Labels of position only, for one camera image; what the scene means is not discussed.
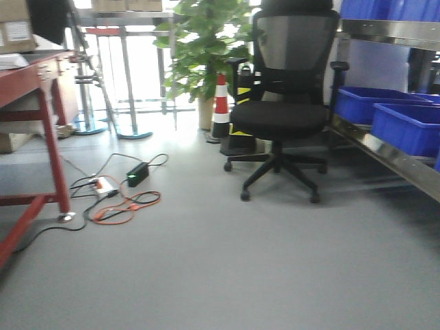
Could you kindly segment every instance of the chair caster wheel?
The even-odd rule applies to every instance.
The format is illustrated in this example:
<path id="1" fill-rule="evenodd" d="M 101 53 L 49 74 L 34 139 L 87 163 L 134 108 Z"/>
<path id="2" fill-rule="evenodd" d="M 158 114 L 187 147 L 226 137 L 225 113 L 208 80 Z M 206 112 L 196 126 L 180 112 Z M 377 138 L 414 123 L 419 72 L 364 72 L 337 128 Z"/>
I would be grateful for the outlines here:
<path id="1" fill-rule="evenodd" d="M 225 172 L 230 172 L 232 170 L 232 163 L 230 161 L 227 161 L 223 166 L 223 170 L 225 170 Z"/>
<path id="2" fill-rule="evenodd" d="M 321 197 L 317 192 L 313 192 L 310 197 L 310 203 L 316 204 L 321 201 Z"/>
<path id="3" fill-rule="evenodd" d="M 250 200 L 250 193 L 247 190 L 243 190 L 240 194 L 240 198 L 242 201 L 249 201 Z"/>
<path id="4" fill-rule="evenodd" d="M 318 167 L 318 173 L 327 174 L 327 170 L 328 170 L 327 164 L 321 164 Z"/>

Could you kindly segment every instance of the plant pot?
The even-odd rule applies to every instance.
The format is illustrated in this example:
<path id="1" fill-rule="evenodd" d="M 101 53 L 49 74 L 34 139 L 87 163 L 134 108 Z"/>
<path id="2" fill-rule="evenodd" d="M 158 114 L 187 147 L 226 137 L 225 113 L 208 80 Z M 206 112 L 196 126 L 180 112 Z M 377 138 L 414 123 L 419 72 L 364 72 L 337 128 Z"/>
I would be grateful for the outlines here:
<path id="1" fill-rule="evenodd" d="M 211 130 L 212 112 L 214 107 L 214 98 L 208 100 L 202 100 L 199 98 L 198 111 L 199 111 L 199 128 L 203 131 Z"/>

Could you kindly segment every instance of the chair seat cushion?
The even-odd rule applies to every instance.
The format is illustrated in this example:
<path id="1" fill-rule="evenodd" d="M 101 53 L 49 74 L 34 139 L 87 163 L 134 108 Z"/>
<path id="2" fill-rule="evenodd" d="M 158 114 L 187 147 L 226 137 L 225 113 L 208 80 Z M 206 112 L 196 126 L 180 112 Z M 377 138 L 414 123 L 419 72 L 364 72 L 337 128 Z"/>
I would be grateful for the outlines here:
<path id="1" fill-rule="evenodd" d="M 327 109 L 321 105 L 248 101 L 231 112 L 235 128 L 264 140 L 309 138 L 324 129 Z"/>

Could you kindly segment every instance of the chair armrest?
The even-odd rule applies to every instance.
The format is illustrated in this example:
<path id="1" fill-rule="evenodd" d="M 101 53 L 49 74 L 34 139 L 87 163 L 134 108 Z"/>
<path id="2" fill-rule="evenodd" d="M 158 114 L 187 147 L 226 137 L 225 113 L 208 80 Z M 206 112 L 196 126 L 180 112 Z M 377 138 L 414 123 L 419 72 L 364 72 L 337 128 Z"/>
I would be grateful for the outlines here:
<path id="1" fill-rule="evenodd" d="M 330 62 L 330 67 L 335 71 L 347 71 L 350 69 L 350 65 L 347 62 L 342 62 L 339 60 Z"/>
<path id="2" fill-rule="evenodd" d="M 239 81 L 239 65 L 241 63 L 247 62 L 248 59 L 246 57 L 229 57 L 226 60 L 226 64 L 232 66 L 232 97 L 234 98 L 234 106 L 237 105 L 237 87 Z"/>
<path id="3" fill-rule="evenodd" d="M 342 72 L 347 71 L 350 69 L 350 65 L 347 62 L 342 61 L 333 61 L 330 62 L 330 67 L 334 70 L 335 75 L 333 76 L 333 86 L 331 88 L 331 98 L 330 98 L 330 114 L 329 114 L 329 121 L 330 124 L 333 121 L 333 112 L 336 105 L 336 100 L 338 98 L 338 90 L 339 87 L 343 86 L 344 84 L 344 76 Z"/>
<path id="4" fill-rule="evenodd" d="M 241 64 L 241 63 L 244 63 L 244 62 L 247 62 L 247 61 L 248 61 L 248 59 L 246 57 L 229 57 L 226 60 L 226 64 L 238 65 L 238 64 Z"/>

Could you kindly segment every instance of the orange extension cord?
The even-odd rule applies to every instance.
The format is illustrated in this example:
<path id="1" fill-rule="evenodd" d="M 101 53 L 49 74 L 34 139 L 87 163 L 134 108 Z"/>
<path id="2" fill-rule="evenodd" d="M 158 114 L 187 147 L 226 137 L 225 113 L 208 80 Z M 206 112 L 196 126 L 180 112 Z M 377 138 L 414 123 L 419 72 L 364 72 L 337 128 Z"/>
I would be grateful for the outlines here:
<path id="1" fill-rule="evenodd" d="M 108 177 L 119 185 L 120 194 L 124 198 L 124 201 L 119 204 L 105 206 L 104 208 L 101 208 L 98 211 L 96 211 L 96 213 L 92 219 L 93 219 L 93 222 L 97 223 L 98 225 L 106 225 L 106 226 L 122 225 L 123 223 L 127 223 L 130 220 L 132 220 L 135 217 L 135 212 L 137 210 L 140 210 L 141 208 L 147 208 L 147 207 L 152 206 L 154 204 L 157 204 L 161 201 L 161 195 L 160 195 L 160 192 L 158 192 L 158 191 L 139 192 L 138 194 L 135 194 L 131 197 L 127 197 L 126 194 L 124 193 L 124 187 L 117 179 L 115 179 L 114 177 L 112 177 L 110 175 L 101 175 L 101 177 Z M 151 201 L 151 202 L 146 202 L 146 203 L 141 203 L 141 204 L 132 201 L 132 199 L 135 199 L 137 196 L 145 195 L 147 193 L 150 195 L 157 196 L 157 199 L 155 199 L 154 201 Z M 111 211 L 130 212 L 131 215 L 128 219 L 121 220 L 121 221 L 108 222 L 108 221 L 102 220 L 102 218 L 104 218 L 104 216 L 108 212 L 111 212 Z"/>

